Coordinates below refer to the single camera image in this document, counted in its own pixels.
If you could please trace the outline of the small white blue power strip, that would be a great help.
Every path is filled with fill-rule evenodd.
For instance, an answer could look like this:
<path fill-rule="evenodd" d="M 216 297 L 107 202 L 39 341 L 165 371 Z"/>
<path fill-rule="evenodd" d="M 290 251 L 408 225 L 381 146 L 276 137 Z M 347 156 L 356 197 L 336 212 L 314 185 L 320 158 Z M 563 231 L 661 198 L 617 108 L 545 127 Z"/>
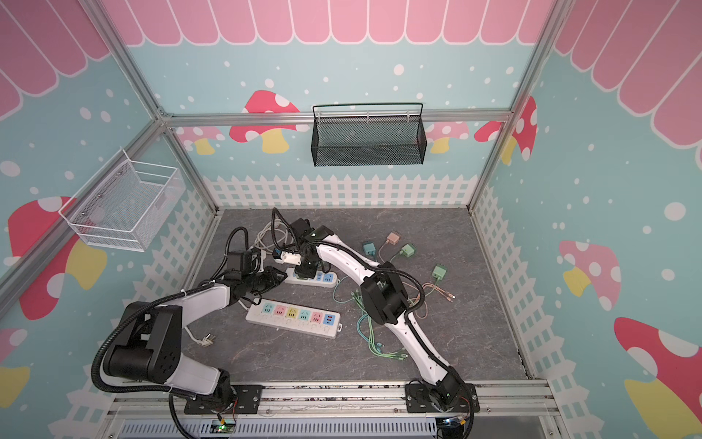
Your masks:
<path fill-rule="evenodd" d="M 289 285 L 305 285 L 323 288 L 334 288 L 338 284 L 338 276 L 336 273 L 324 273 L 317 271 L 312 278 L 303 278 L 294 272 L 294 268 L 289 267 L 286 270 L 287 278 L 284 280 Z"/>

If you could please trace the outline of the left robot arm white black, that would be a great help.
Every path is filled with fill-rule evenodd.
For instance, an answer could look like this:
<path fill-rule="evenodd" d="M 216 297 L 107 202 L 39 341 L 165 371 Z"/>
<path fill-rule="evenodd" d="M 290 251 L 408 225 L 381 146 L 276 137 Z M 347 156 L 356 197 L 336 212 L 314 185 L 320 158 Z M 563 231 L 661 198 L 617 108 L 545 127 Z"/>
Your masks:
<path fill-rule="evenodd" d="M 264 293 L 286 278 L 278 269 L 263 267 L 261 250 L 250 245 L 246 228 L 236 228 L 230 236 L 238 233 L 243 235 L 243 250 L 235 252 L 226 243 L 219 267 L 197 287 L 152 302 L 128 305 L 91 364 L 91 380 L 100 391 L 167 393 L 171 418 L 185 438 L 190 437 L 190 432 L 177 417 L 176 398 L 203 404 L 216 415 L 233 410 L 237 402 L 228 371 L 202 364 L 183 353 L 186 327 L 237 303 L 255 307 Z"/>

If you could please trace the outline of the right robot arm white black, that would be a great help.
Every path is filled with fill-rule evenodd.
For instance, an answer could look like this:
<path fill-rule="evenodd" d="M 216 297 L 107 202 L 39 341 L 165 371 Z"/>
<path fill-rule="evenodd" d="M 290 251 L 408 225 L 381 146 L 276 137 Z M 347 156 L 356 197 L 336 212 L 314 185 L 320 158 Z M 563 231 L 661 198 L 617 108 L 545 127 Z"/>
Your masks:
<path fill-rule="evenodd" d="M 389 329 L 409 353 L 420 373 L 419 384 L 430 403 L 439 412 L 451 414 L 440 421 L 437 436 L 467 438 L 475 425 L 476 398 L 456 369 L 431 345 L 415 318 L 415 311 L 426 299 L 419 281 L 393 263 L 367 259 L 325 226 L 314 228 L 307 219 L 289 222 L 274 208 L 271 223 L 276 222 L 292 236 L 292 243 L 279 243 L 274 225 L 271 227 L 272 243 L 285 263 L 292 263 L 292 256 L 297 258 L 294 262 L 297 276 L 311 279 L 326 264 L 359 286 L 367 315 Z"/>

